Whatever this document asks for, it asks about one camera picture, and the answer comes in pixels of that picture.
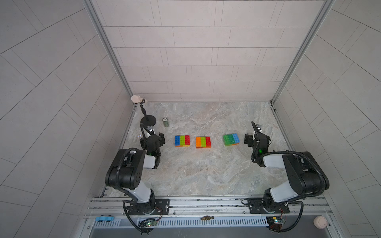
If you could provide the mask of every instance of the blue lego brick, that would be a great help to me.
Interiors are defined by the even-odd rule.
[[[233,134],[233,138],[234,138],[236,143],[239,143],[239,138],[238,138],[238,135],[236,133]]]
[[[112,221],[112,220],[114,220],[114,217],[105,217],[105,216],[100,216],[100,217],[97,217],[96,219],[95,219],[95,221],[97,221],[97,222],[101,222],[101,221],[107,221],[107,222],[110,222],[110,221]]]

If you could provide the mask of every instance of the black cable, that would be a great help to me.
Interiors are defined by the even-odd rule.
[[[132,150],[138,150],[137,148],[129,148],[128,150],[126,150],[123,155],[120,157],[120,160],[119,160],[119,163],[118,163],[118,167],[117,167],[117,171],[115,173],[115,188],[118,190],[118,191],[121,191],[122,193],[124,194],[129,194],[130,192],[128,190],[125,190],[125,189],[122,189],[120,187],[120,181],[119,181],[119,173],[120,173],[120,169],[122,167],[122,164],[123,164],[123,161],[124,159],[126,158],[126,156],[132,151]]]
[[[124,210],[124,213],[126,214],[126,217],[127,219],[130,221],[130,223],[132,224],[132,226],[134,226],[140,233],[143,233],[143,234],[148,234],[150,233],[153,228],[148,228],[146,230],[142,230],[140,229],[140,227],[138,227],[135,222],[132,221],[131,217],[129,216],[128,212],[127,212],[127,208],[126,208],[126,203],[131,203],[131,201],[129,200],[124,200],[123,201],[123,210]]]
[[[299,211],[298,217],[296,218],[296,221],[291,226],[289,226],[283,230],[275,230],[275,229],[272,229],[270,227],[267,227],[267,229],[269,229],[270,231],[273,231],[273,232],[288,232],[298,224],[299,220],[302,217],[304,203],[302,201],[292,201],[292,202],[288,202],[288,203],[289,204],[300,204],[300,211]]]

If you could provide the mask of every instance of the white tile wall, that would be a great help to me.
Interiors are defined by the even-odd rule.
[[[291,119],[295,129],[289,125],[292,115],[285,112],[295,102],[285,90],[275,108],[295,149],[303,150],[304,145],[311,151],[322,146],[323,153],[313,155],[330,181],[326,193],[332,198],[331,208],[337,208],[335,217],[343,220],[341,229],[356,238],[380,237],[376,214],[381,208],[374,199],[381,197],[381,3],[338,0],[332,9],[286,84],[292,96],[303,98],[295,99],[300,108]],[[300,83],[308,91],[297,88]],[[314,109],[315,102],[324,111],[310,127],[303,126],[302,117],[319,111]],[[316,136],[319,140],[311,141]]]

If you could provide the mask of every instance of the mounting plate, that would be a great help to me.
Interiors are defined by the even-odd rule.
[[[163,211],[163,215],[168,215],[168,211],[169,211],[169,199],[155,199],[155,206],[158,206],[162,209]],[[129,206],[127,207],[127,210],[128,210],[128,214],[130,216],[132,215],[147,215],[147,214],[144,214],[143,212],[141,211],[136,211],[137,207],[136,205],[133,205],[133,206]],[[153,213],[151,213],[150,215],[160,215],[160,211],[158,209],[155,209],[153,211]]]
[[[284,213],[290,213],[290,209],[288,208],[287,202],[278,203],[279,206],[272,207],[274,213],[281,213],[281,208]],[[263,214],[269,213],[263,208],[262,198],[250,198],[247,199],[247,205],[249,206],[250,214]]]

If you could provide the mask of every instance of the wall tile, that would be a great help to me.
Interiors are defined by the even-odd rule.
[[[363,161],[328,117],[314,128],[314,132],[344,182],[370,174]]]
[[[353,145],[357,141],[361,140],[362,138],[372,134],[373,132],[377,131],[378,128],[372,123],[368,123],[365,126],[361,127],[359,130],[348,136],[346,139],[350,145]]]
[[[346,183],[347,187],[349,188],[351,192],[365,188],[365,187],[370,187],[376,184],[378,184],[378,182],[371,174],[368,174],[366,176],[360,177],[358,179],[355,179]]]
[[[309,27],[286,27],[277,47],[300,47]]]
[[[111,79],[109,84],[103,90],[102,94],[99,96],[99,102],[104,106],[104,108],[110,112],[112,106],[117,100],[120,92],[123,90],[122,82],[120,81],[117,74]]]
[[[307,56],[303,55],[298,66],[295,69],[295,74],[303,82],[308,90],[312,88],[314,83],[322,75],[322,71],[312,63]]]
[[[327,79],[327,76],[325,74],[321,74],[320,77],[316,80],[316,82],[314,83],[314,85],[312,85],[311,89],[309,90],[312,94],[314,94],[316,92],[316,89],[318,89],[320,87],[320,85],[322,85],[322,83],[324,82],[324,80]]]
[[[280,119],[282,120],[282,123],[283,123],[283,126],[284,126],[286,132],[290,133],[294,129],[294,126],[292,125],[290,118],[288,117],[285,109],[283,108],[283,105],[280,103],[280,100],[277,100],[275,102],[274,106],[276,108],[276,111],[277,111]]]
[[[323,111],[322,107],[317,103],[315,98],[301,81],[292,91],[291,97],[294,99],[309,124]]]
[[[279,82],[266,82],[266,81],[255,81],[252,93],[275,93],[278,89]]]
[[[128,119],[130,118],[132,110],[133,110],[133,104],[132,103],[128,103],[126,105],[126,107],[124,108],[124,111],[123,111],[122,116],[121,116],[121,118],[119,120],[117,128],[115,129],[114,135],[112,136],[112,138],[115,141],[121,141],[121,139],[122,139],[122,137],[124,135],[124,132],[125,132],[125,129],[126,129],[126,125],[127,125]]]
[[[255,101],[270,101],[274,97],[274,93],[257,93]]]
[[[267,48],[261,65],[289,66],[297,48]]]
[[[367,28],[346,55],[371,75],[381,80],[381,32]]]
[[[95,142],[85,165],[83,166],[81,173],[78,176],[77,181],[74,184],[73,189],[67,198],[68,203],[83,206],[87,195],[91,189],[91,185],[94,182],[96,172],[98,171],[106,150]]]
[[[73,32],[74,36],[76,37],[76,39],[78,40],[79,44],[81,46],[83,46],[86,42],[82,38],[81,33],[79,33],[79,30],[75,26],[75,24],[74,24],[73,20],[71,19],[71,17],[65,18],[64,20],[67,23],[67,25],[69,26],[69,28],[72,30],[72,32]]]
[[[96,30],[89,15],[87,14],[86,9],[71,15],[70,18],[73,20],[85,42],[96,36]]]
[[[219,101],[219,93],[182,93],[182,101]]]
[[[352,194],[361,207],[362,211],[365,213],[376,234],[380,236],[381,228],[379,224],[381,220],[377,213],[374,212],[374,206],[369,206],[369,204],[374,204],[374,199],[381,198],[380,185],[363,188],[352,192]]]
[[[337,207],[344,223],[350,225],[368,222],[331,160],[328,159],[322,162],[320,167],[330,180],[330,188],[327,192]]]
[[[181,96],[179,93],[145,93],[144,99],[149,102],[179,102],[181,101]]]
[[[0,202],[0,229],[2,236],[14,237],[30,207]]]
[[[54,224],[49,237],[50,238],[65,238],[69,237],[73,230],[78,216],[60,213],[56,223]]]
[[[101,60],[91,40],[65,60],[54,73],[74,92]]]
[[[162,26],[214,26],[215,1],[158,1]]]
[[[119,27],[103,27],[106,32],[107,38],[110,41],[112,47],[126,47],[122,35],[120,34]]]
[[[107,144],[109,144],[112,139],[122,113],[121,108],[115,103],[99,133],[99,136],[102,137]]]
[[[6,51],[17,43],[37,33],[28,19],[11,0],[2,1],[0,10],[0,52]]]
[[[221,26],[269,26],[276,1],[225,1]]]
[[[282,27],[232,27],[229,47],[277,47]]]
[[[379,140],[381,139],[381,131],[375,131],[364,139],[352,145],[352,148],[359,155],[364,164],[368,167],[372,175],[381,181],[381,172],[379,166],[381,165],[379,158],[380,146]]]
[[[100,63],[99,67],[102,70],[102,73],[106,77],[107,82],[109,82],[115,75],[114,66],[111,63],[111,60],[108,56],[106,56]]]
[[[168,93],[166,82],[131,82],[135,93]]]
[[[343,12],[344,15],[381,31],[381,3],[377,0],[353,0]]]
[[[4,185],[0,186],[0,201],[6,203],[13,203],[24,206],[33,206],[36,201],[38,194],[29,193],[19,189],[7,187]]]
[[[155,26],[150,1],[97,0],[106,26]]]
[[[34,85],[0,57],[0,118],[21,101]]]
[[[255,101],[256,93],[221,93],[220,101]]]
[[[276,26],[310,27],[322,1],[285,1]]]
[[[255,65],[260,48],[219,48],[217,65]]]
[[[19,162],[71,96],[52,73],[0,121],[0,157]]]
[[[223,7],[224,7],[223,1],[216,1],[216,13],[215,13],[214,26],[221,26]]]
[[[172,27],[119,27],[126,47],[174,47]]]
[[[67,149],[67,155],[84,164],[105,121],[106,117],[94,106]]]
[[[15,166],[16,166],[16,164],[0,158],[0,183],[3,183],[3,181],[12,172],[12,170],[15,168]]]
[[[95,180],[91,186],[91,194],[100,194],[101,189],[105,186],[104,178],[106,176],[107,170],[109,170],[110,165],[118,152],[119,144],[120,142],[117,142],[114,139],[111,140],[111,143],[102,160],[101,166],[99,167],[98,173],[96,174]]]
[[[12,50],[40,78],[45,78],[79,48],[80,44],[69,26],[65,21],[60,21]]]
[[[169,65],[211,65],[212,48],[176,47],[166,51]]]
[[[74,169],[59,163],[15,237],[47,237],[78,174]]]
[[[375,231],[369,223],[347,225],[347,228],[352,236],[356,235],[375,235]]]
[[[77,160],[73,159],[72,157],[68,156],[67,154],[64,154],[64,156],[61,159],[61,163],[69,166],[72,169],[77,170],[78,172],[81,172],[82,167],[83,167],[83,164],[79,163]]]
[[[312,154],[312,156],[315,157],[324,152],[323,146],[320,144],[318,138],[314,134],[314,131],[312,131],[311,127],[308,125],[308,122],[304,118],[301,111],[299,111],[291,119],[291,122],[294,125],[294,128],[298,133],[298,136],[303,142],[304,147],[307,151],[309,151]]]
[[[325,111],[322,111],[319,116],[317,116],[311,123],[310,123],[310,127],[312,129],[314,129],[317,125],[319,125],[320,122],[322,122],[326,117],[327,117],[327,113],[325,113]]]
[[[176,47],[227,47],[230,27],[174,27]]]
[[[336,82],[349,99],[377,126],[381,127],[381,83],[353,64]]]
[[[284,90],[279,95],[279,101],[282,103],[283,108],[285,109],[288,116],[297,108],[297,105],[294,99],[291,97],[287,90]]]
[[[282,10],[284,1],[277,1],[276,3],[277,4],[275,5],[274,12],[272,13],[272,16],[271,16],[271,21],[269,24],[270,27],[276,25],[279,18],[280,11]]]
[[[75,123],[77,123],[79,126],[82,125],[83,119],[67,104],[65,104],[61,110],[68,115]]]
[[[29,8],[28,4],[24,0],[14,0],[13,1],[17,7],[21,10],[21,12],[24,14],[24,16],[28,19],[28,21],[33,25],[34,29],[36,31],[42,31],[44,26],[41,24],[39,19],[36,17],[36,15],[32,12],[32,10]]]
[[[306,51],[306,56],[319,67],[332,82],[336,82],[352,64],[350,59],[319,36],[314,37]]]
[[[233,66],[192,66],[192,81],[230,81]]]
[[[329,79],[324,80],[314,97],[344,137],[369,123],[369,119]]]
[[[101,95],[105,85],[93,70],[67,101],[67,104],[84,120]]]
[[[70,117],[58,112],[3,184],[41,193],[78,129]]]
[[[1,56],[8,61],[18,72],[27,78],[34,86],[37,86],[42,80],[33,72],[12,50],[7,50]]]
[[[330,11],[317,34],[340,50],[359,25],[359,22],[343,14]]]
[[[25,2],[45,28],[84,8],[82,2],[75,0],[52,0],[48,2],[43,0],[25,0]]]
[[[209,92],[209,82],[199,81],[199,82],[172,82],[173,92],[174,93],[208,93]]]
[[[318,164],[326,161],[327,159],[329,159],[327,152],[323,152],[319,156],[315,157],[315,160]]]
[[[162,56],[161,56],[159,48],[117,48],[117,49],[118,49],[120,58],[122,59],[123,66],[163,65]]]
[[[149,66],[152,81],[187,81],[186,66]]]
[[[300,140],[299,135],[295,129],[293,129],[288,134],[288,136],[290,137],[290,142],[296,151],[306,151],[306,148],[304,147],[304,145],[303,145],[302,141]]]
[[[146,81],[142,66],[122,66],[122,70],[129,82]]]
[[[350,38],[347,40],[344,46],[340,49],[340,52],[346,54],[348,50],[353,46],[353,44],[357,41],[357,39],[362,35],[366,28],[366,25],[360,23],[355,32],[353,32],[353,34],[350,36]]]
[[[245,93],[249,82],[247,81],[216,81],[214,93]]]

